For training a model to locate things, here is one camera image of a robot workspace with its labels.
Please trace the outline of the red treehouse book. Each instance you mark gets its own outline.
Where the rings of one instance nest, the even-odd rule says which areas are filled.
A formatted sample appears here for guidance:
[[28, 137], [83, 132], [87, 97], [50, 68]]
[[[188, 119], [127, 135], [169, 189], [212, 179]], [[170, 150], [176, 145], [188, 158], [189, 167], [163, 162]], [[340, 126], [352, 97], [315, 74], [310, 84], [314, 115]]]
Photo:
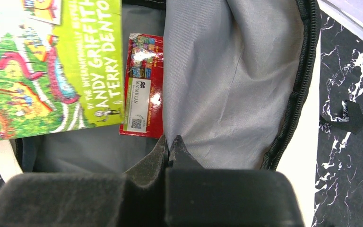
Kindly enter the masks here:
[[163, 38], [131, 33], [125, 69], [125, 117], [120, 135], [158, 139], [163, 134]]

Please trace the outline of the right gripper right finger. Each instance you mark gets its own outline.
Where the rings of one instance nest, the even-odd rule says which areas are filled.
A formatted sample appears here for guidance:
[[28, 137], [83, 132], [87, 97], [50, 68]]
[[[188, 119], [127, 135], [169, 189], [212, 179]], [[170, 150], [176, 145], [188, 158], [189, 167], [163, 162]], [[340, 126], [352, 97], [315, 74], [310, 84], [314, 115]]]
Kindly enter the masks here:
[[272, 170], [206, 169], [181, 136], [164, 146], [167, 227], [302, 227], [290, 181]]

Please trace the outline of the beige backpack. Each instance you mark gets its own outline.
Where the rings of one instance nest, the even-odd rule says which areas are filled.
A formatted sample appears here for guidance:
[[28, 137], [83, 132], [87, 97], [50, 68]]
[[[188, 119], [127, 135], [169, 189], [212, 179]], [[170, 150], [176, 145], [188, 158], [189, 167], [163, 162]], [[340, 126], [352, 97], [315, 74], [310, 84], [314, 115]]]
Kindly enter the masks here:
[[[277, 172], [311, 85], [317, 1], [121, 3], [123, 117], [129, 35], [161, 36], [166, 144], [181, 136], [206, 169]], [[0, 140], [3, 185], [26, 173], [125, 173], [162, 136], [120, 135], [123, 123]]]

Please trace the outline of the green book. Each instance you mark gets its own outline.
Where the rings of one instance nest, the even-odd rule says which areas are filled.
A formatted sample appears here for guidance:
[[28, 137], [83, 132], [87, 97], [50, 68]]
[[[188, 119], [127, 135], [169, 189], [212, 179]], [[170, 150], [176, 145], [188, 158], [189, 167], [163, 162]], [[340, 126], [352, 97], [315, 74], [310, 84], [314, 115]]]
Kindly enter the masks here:
[[0, 140], [120, 124], [119, 0], [0, 0]]

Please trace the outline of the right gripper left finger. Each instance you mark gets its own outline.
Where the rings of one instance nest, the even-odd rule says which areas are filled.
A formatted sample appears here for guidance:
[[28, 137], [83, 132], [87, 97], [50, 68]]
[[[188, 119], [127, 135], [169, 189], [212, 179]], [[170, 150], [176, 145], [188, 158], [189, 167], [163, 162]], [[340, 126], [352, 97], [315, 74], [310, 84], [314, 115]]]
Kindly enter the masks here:
[[162, 136], [121, 175], [16, 175], [0, 189], [0, 227], [161, 227], [165, 153]]

